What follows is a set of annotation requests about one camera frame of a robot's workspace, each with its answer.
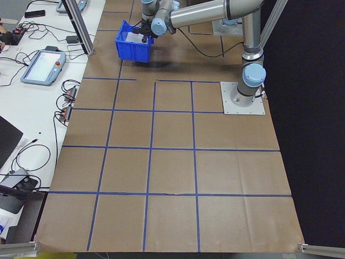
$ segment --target black background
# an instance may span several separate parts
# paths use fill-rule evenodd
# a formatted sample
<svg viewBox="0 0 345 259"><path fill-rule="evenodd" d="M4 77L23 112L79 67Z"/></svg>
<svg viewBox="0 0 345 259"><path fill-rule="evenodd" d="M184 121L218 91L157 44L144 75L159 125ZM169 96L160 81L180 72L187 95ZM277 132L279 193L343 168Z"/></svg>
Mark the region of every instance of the black background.
<svg viewBox="0 0 345 259"><path fill-rule="evenodd" d="M0 168L18 145L23 133L0 116Z"/></svg>
<svg viewBox="0 0 345 259"><path fill-rule="evenodd" d="M264 26L275 1L261 10ZM290 0L265 50L274 128L305 242L345 247L345 2Z"/></svg>

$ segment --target power adapter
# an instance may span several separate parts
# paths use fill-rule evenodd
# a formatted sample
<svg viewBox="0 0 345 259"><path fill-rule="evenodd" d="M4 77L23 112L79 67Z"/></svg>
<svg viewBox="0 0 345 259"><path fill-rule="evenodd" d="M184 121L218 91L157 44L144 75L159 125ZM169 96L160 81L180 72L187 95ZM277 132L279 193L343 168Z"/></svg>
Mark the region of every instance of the power adapter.
<svg viewBox="0 0 345 259"><path fill-rule="evenodd" d="M77 95L77 88L72 87L68 89L65 95L65 101L73 102L75 101L75 96Z"/></svg>
<svg viewBox="0 0 345 259"><path fill-rule="evenodd" d="M67 36L66 41L67 43L79 43L78 36Z"/></svg>
<svg viewBox="0 0 345 259"><path fill-rule="evenodd" d="M45 50L48 50L48 51L55 51L55 52L59 52L59 48L58 47L55 47L55 46L47 46L45 47Z"/></svg>
<svg viewBox="0 0 345 259"><path fill-rule="evenodd" d="M59 120L63 122L68 122L70 120L71 114L72 114L72 106L69 105L65 108L63 108L62 114L60 115Z"/></svg>

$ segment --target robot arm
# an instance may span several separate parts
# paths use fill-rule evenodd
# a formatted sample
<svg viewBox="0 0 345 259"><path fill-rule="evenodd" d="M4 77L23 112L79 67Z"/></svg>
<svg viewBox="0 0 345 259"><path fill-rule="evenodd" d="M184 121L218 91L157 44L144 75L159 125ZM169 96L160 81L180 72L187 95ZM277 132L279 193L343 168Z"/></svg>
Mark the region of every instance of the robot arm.
<svg viewBox="0 0 345 259"><path fill-rule="evenodd" d="M162 36L167 30L226 18L243 17L242 80L231 93L238 106L248 107L255 99L257 89L266 77L263 68L264 52L260 42L260 8L264 0L213 0L178 9L174 0L141 0L141 33Z"/></svg>

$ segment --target blue tape line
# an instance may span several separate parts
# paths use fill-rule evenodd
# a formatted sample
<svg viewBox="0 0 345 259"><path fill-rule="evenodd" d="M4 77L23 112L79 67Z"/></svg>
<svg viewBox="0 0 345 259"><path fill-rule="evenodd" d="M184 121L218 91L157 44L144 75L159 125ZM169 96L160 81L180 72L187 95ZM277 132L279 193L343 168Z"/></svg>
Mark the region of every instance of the blue tape line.
<svg viewBox="0 0 345 259"><path fill-rule="evenodd" d="M160 82L185 82L185 83L220 83L220 81L195 81L195 80L168 80L158 79Z"/></svg>
<svg viewBox="0 0 345 259"><path fill-rule="evenodd" d="M134 6L134 0L132 0L132 7L131 7L131 9L130 9L129 21L130 21L130 19L131 19L131 17L132 17L133 6Z"/></svg>
<svg viewBox="0 0 345 259"><path fill-rule="evenodd" d="M142 241L142 251L146 249L146 232L147 232L147 217L148 217L148 206L149 206L149 186L150 186L150 173L151 173L151 157L152 157L152 146L153 146L153 132L155 125L155 102L156 102L156 87L157 83L154 84L153 90L153 106L152 106L152 121L151 121L151 139L150 139L150 151L149 151L149 162L147 170L147 183L146 183L146 201L145 201L145 219L144 219L144 232L143 232L143 241Z"/></svg>
<svg viewBox="0 0 345 259"><path fill-rule="evenodd" d="M182 150L194 151L194 148L173 148L173 147L117 147L117 146L84 146L84 145L63 145L68 148L108 148L108 149L152 149L152 150ZM280 152L279 149L227 149L227 148L195 148L195 151L213 151L213 152Z"/></svg>
<svg viewBox="0 0 345 259"><path fill-rule="evenodd" d="M190 32L190 34L192 34L192 35L209 35L209 36L213 35L213 34L209 34L209 33L198 33L198 32Z"/></svg>
<svg viewBox="0 0 345 259"><path fill-rule="evenodd" d="M195 118L194 118L194 98L193 83L190 83L191 104L192 104L192 126L193 126L193 156L194 156L194 181L195 181L195 204L196 204L196 230L198 252L201 252L200 244L200 222L199 222L199 200L198 200L198 175L196 166L196 141L195 141Z"/></svg>
<svg viewBox="0 0 345 259"><path fill-rule="evenodd" d="M119 30L105 30L105 29L103 29L103 30L97 30L97 31L119 31Z"/></svg>
<svg viewBox="0 0 345 259"><path fill-rule="evenodd" d="M73 108L73 109L80 110L80 111L153 112L153 110L131 110L131 109L110 109L110 108ZM157 110L154 112L192 113L192 111L164 111L164 110ZM194 113L223 114L224 112L196 111Z"/></svg>
<svg viewBox="0 0 345 259"><path fill-rule="evenodd" d="M133 78L83 77L83 79L91 79L91 80L123 80L123 81L137 81L137 79L133 79Z"/></svg>
<svg viewBox="0 0 345 259"><path fill-rule="evenodd" d="M50 190L51 194L93 194L93 195L114 195L114 196L186 196L186 197L292 197L291 194L226 194L226 193L127 193L127 192L93 192L93 191L69 191Z"/></svg>
<svg viewBox="0 0 345 259"><path fill-rule="evenodd" d="M121 61L121 66L120 66L120 71L119 71L119 78L121 77L122 63L123 63L123 60ZM118 80L118 83L117 83L117 86L116 86L114 102L113 102L113 109L115 109L116 98L118 96L119 83L120 83L120 81ZM102 177L103 177L103 172L104 172L104 166L105 166L105 161L106 161L107 151L108 151L108 145L109 145L109 139L110 139L110 134L111 134L111 130L112 130L113 118L114 118L114 111L112 111L112 115L111 115L111 118L110 118L107 142L106 142L106 146L105 146L105 150L104 150L103 162L102 162L102 167L101 167L101 173L100 173L99 180L98 180L97 192L99 192L100 188L101 188ZM99 197L99 193L97 193L97 195L96 195L96 200L95 200L95 205L94 205L94 210L93 210L93 215L92 215L92 221L91 221L91 228L90 228L90 233L89 233L88 242L87 242L87 248L86 248L87 251L89 251L90 245L91 245L93 226L94 226L94 221L95 221L95 217L96 217L96 210L97 210L97 206L98 206L98 197Z"/></svg>
<svg viewBox="0 0 345 259"><path fill-rule="evenodd" d="M111 12L111 13L130 13L130 12L118 12L118 11L103 11L103 12Z"/></svg>

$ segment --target floor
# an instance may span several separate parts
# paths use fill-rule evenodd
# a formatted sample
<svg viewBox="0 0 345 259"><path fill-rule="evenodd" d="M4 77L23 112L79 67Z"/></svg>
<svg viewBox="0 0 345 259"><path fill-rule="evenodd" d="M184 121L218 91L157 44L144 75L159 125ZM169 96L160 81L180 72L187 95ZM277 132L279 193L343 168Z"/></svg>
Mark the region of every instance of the floor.
<svg viewBox="0 0 345 259"><path fill-rule="evenodd" d="M268 101L265 116L223 114L219 82L238 81L241 47L210 59L177 33L156 40L150 63L121 61L117 30L140 12L137 0L106 2L42 250L296 251L303 237ZM211 23L183 30L212 55L241 41L213 36Z"/></svg>

